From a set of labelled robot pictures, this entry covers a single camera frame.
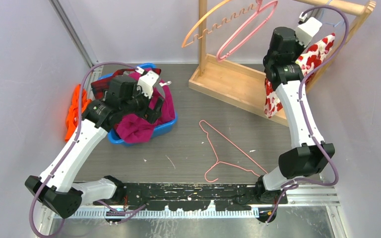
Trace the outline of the blue wire hanger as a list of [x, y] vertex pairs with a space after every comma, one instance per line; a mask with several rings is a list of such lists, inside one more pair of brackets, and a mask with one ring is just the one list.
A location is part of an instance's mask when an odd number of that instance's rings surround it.
[[323, 21], [323, 16], [324, 16], [324, 10], [321, 12], [321, 15], [320, 15], [320, 18], [319, 18], [324, 25], [329, 25], [329, 26], [332, 26], [333, 28], [338, 27], [339, 25], [345, 25], [345, 20], [344, 19], [342, 19], [342, 20], [340, 20], [338, 22], [326, 22], [326, 21]]

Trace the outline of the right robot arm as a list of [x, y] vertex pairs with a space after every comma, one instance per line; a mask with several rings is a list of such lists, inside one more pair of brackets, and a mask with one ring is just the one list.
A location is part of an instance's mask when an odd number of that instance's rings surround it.
[[255, 184], [256, 199], [269, 203], [287, 182], [306, 179], [320, 173], [327, 165], [329, 157], [335, 153], [333, 144], [326, 143], [317, 129], [308, 108], [303, 73], [296, 64], [305, 46], [296, 37], [296, 32], [288, 27], [273, 30], [269, 49], [263, 58], [265, 81], [271, 84], [282, 104], [291, 136], [291, 150], [281, 154], [278, 166]]

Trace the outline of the floral white red garment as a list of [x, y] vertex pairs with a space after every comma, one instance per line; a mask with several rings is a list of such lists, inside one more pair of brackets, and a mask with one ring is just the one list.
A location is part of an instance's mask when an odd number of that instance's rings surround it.
[[[324, 62], [334, 45], [334, 41], [335, 33], [331, 33], [312, 44], [305, 53], [298, 57], [296, 64], [301, 67], [303, 76], [306, 76]], [[283, 106], [268, 79], [264, 80], [264, 86], [266, 94], [264, 113], [267, 118], [271, 118], [283, 109]]]

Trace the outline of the pink wire hanger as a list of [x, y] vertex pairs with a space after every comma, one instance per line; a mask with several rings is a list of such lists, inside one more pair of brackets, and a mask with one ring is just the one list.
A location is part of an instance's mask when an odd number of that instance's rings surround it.
[[269, 173], [264, 166], [250, 156], [230, 138], [224, 135], [208, 121], [202, 119], [198, 122], [204, 133], [206, 143], [209, 145], [215, 161], [204, 172], [204, 179], [208, 183], [215, 183], [221, 179], [220, 175], [213, 175], [213, 171], [225, 168], [226, 171], [241, 171], [256, 177]]

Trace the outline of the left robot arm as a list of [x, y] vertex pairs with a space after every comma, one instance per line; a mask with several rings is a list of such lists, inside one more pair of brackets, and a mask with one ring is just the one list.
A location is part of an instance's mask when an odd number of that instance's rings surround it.
[[[124, 75], [114, 77], [103, 98], [87, 105], [77, 129], [54, 161], [39, 176], [29, 176], [25, 186], [63, 219], [95, 201], [122, 203], [126, 187], [113, 176], [85, 183], [75, 183], [74, 179], [94, 148], [123, 117], [136, 115], [149, 123], [160, 118], [163, 86], [160, 76], [152, 71], [139, 80]], [[154, 90], [162, 96], [150, 107]]]

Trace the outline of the magenta garment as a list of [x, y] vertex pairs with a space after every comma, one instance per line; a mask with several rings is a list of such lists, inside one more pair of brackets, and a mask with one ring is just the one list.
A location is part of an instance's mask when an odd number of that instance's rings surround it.
[[114, 126], [114, 132], [128, 144], [145, 143], [151, 139], [157, 126], [169, 123], [176, 118], [173, 97], [168, 86], [163, 86], [165, 101], [162, 106], [161, 117], [154, 123], [131, 114], [123, 117], [120, 123]]

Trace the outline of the wooden hanger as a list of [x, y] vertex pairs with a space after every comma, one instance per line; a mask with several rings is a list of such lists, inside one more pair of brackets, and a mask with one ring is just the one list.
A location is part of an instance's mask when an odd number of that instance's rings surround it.
[[223, 25], [228, 24], [234, 19], [239, 18], [241, 15], [246, 15], [248, 13], [257, 12], [260, 10], [260, 7], [263, 5], [262, 0], [255, 0], [254, 3], [249, 4], [246, 7], [239, 9], [233, 13], [230, 13], [223, 17], [221, 20], [214, 22], [211, 26], [208, 26], [209, 17], [219, 10], [221, 7], [231, 2], [230, 0], [223, 0], [209, 10], [203, 10], [207, 5], [206, 0], [199, 1], [199, 9], [202, 10], [202, 15], [199, 17], [198, 21], [190, 28], [190, 30], [185, 35], [185, 38], [182, 41], [181, 47], [186, 48], [189, 45], [193, 44], [195, 41], [204, 39], [207, 35], [213, 33], [217, 29], [221, 28]]

